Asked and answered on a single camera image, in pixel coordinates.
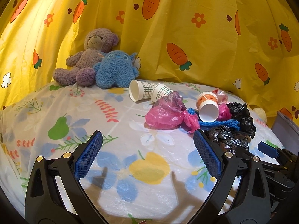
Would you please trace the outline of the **black plastic bag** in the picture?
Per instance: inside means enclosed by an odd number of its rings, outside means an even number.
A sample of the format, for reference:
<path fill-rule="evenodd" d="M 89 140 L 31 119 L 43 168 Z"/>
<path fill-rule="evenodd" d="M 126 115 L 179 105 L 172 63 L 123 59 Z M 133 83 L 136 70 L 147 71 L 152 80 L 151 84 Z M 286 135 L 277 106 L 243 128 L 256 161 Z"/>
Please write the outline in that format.
<path fill-rule="evenodd" d="M 237 132 L 243 136 L 254 138 L 256 127 L 253 124 L 253 118 L 250 115 L 247 104 L 232 102 L 228 103 L 227 107 L 232 115 L 232 119 L 239 122 L 239 130 Z"/>
<path fill-rule="evenodd" d="M 214 142 L 224 151 L 235 153 L 238 149 L 249 150 L 251 138 L 228 126 L 213 127 L 204 131 L 210 142 Z"/>

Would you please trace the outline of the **blue foam net sleeve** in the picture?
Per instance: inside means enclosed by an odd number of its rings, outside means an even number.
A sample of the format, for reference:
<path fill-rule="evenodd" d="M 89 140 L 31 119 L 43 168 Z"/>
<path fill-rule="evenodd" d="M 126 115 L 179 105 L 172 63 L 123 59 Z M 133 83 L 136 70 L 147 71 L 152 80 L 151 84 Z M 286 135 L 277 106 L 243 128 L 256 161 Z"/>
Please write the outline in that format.
<path fill-rule="evenodd" d="M 235 119 L 229 119 L 225 121 L 213 121 L 213 122 L 205 122 L 200 121 L 197 123 L 199 128 L 205 127 L 205 128 L 213 128 L 213 127 L 219 127 L 219 126 L 228 126 L 230 128 L 233 128 L 235 130 L 240 130 L 240 122 L 238 122 Z"/>

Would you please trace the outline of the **small pink plastic bag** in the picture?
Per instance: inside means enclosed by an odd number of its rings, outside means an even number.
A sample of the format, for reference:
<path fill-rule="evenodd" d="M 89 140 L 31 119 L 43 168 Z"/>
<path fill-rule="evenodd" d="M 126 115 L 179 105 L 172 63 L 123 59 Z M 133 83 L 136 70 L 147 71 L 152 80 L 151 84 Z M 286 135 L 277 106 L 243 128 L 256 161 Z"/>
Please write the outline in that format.
<path fill-rule="evenodd" d="M 218 121 L 227 121 L 231 119 L 232 115 L 226 103 L 219 104 L 218 109 L 219 109 L 219 115 L 217 118 Z"/>

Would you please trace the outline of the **orange paper cup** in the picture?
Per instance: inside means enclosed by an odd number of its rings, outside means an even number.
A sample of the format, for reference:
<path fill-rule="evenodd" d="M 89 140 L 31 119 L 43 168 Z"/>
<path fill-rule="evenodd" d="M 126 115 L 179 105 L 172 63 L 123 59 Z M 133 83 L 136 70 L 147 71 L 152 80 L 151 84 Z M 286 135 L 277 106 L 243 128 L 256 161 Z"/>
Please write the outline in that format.
<path fill-rule="evenodd" d="M 196 107 L 203 122 L 214 122 L 219 116 L 218 98 L 212 92 L 201 93 L 197 98 Z"/>

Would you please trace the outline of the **green plaid paper cup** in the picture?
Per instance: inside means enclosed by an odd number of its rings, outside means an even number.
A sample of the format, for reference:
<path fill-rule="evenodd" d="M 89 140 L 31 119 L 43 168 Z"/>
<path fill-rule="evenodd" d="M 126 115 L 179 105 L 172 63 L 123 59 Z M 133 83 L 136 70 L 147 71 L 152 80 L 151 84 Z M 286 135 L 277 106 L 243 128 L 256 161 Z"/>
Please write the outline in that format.
<path fill-rule="evenodd" d="M 155 86 L 154 83 L 132 80 L 129 85 L 129 96 L 133 102 L 150 99 Z"/>
<path fill-rule="evenodd" d="M 168 86 L 166 86 L 164 83 L 158 83 L 154 87 L 150 99 L 152 100 L 152 102 L 155 103 L 163 96 L 167 96 L 172 92 L 173 92 L 173 90 L 171 88 L 169 88 Z"/>

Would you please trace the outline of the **red white candy wrapper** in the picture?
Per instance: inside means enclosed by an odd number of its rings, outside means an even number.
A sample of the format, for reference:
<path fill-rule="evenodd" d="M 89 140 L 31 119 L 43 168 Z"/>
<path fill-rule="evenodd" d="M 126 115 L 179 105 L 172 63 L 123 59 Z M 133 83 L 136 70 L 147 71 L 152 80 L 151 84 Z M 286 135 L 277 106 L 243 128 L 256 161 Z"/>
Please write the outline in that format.
<path fill-rule="evenodd" d="M 224 91 L 220 90 L 219 88 L 216 88 L 212 92 L 216 95 L 218 99 L 218 104 L 228 103 L 228 95 Z"/>

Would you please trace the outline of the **purple plastic bin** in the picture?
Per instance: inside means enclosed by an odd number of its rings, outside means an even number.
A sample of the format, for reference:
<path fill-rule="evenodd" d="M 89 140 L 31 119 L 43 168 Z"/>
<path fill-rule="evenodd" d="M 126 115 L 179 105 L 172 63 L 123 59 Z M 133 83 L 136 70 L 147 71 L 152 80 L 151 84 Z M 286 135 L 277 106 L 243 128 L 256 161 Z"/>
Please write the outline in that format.
<path fill-rule="evenodd" d="M 271 128 L 282 145 L 291 153 L 298 155 L 299 131 L 298 126 L 281 112 L 277 112 Z"/>

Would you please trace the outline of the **yellow plush toy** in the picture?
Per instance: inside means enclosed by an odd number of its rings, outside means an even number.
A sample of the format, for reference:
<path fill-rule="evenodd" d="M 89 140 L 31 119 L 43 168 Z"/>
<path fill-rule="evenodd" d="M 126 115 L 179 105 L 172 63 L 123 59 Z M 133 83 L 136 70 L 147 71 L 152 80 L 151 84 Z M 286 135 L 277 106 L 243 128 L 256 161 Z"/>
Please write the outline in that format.
<path fill-rule="evenodd" d="M 258 117 L 263 121 L 264 123 L 267 123 L 267 116 L 263 108 L 256 107 L 253 109 L 253 111 L 258 115 Z"/>

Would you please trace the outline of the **floral bed sheet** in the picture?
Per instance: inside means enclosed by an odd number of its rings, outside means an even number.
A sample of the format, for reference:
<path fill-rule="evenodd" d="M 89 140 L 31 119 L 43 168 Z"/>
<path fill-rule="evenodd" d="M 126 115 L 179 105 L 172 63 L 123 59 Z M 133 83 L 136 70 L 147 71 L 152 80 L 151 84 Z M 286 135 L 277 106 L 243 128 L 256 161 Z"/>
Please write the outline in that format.
<path fill-rule="evenodd" d="M 263 223 L 259 162 L 222 185 L 184 125 L 145 123 L 128 90 L 49 84 L 1 112 L 1 223 Z"/>

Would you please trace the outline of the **yellow carrot print curtain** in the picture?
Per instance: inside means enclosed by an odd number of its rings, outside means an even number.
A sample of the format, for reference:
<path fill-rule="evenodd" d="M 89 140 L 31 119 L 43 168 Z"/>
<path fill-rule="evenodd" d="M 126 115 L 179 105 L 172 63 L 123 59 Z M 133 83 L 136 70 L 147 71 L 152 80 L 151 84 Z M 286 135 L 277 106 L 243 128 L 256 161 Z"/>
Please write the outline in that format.
<path fill-rule="evenodd" d="M 52 80 L 104 27 L 140 77 L 230 91 L 298 123 L 298 0 L 1 0 L 1 105 Z"/>

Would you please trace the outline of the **purple teddy bear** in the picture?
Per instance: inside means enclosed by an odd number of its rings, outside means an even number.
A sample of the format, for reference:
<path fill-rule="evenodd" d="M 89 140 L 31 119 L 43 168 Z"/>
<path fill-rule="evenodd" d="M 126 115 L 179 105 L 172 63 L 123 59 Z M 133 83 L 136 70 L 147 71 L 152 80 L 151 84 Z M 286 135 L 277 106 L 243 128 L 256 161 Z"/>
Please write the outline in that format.
<path fill-rule="evenodd" d="M 86 35 L 84 50 L 66 59 L 70 70 L 57 68 L 53 79 L 61 86 L 77 83 L 79 86 L 91 86 L 95 79 L 93 66 L 101 62 L 104 55 L 118 45 L 119 37 L 107 28 L 97 28 Z"/>

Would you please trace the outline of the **blue plush monster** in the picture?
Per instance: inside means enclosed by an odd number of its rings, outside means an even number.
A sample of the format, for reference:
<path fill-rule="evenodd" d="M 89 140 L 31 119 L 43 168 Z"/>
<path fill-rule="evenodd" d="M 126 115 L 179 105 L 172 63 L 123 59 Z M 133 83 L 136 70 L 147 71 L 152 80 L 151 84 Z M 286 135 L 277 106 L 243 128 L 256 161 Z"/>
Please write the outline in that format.
<path fill-rule="evenodd" d="M 101 62 L 93 65 L 95 84 L 101 89 L 128 88 L 131 81 L 139 76 L 138 69 L 133 65 L 137 53 L 128 55 L 121 50 L 109 53 L 98 53 Z"/>

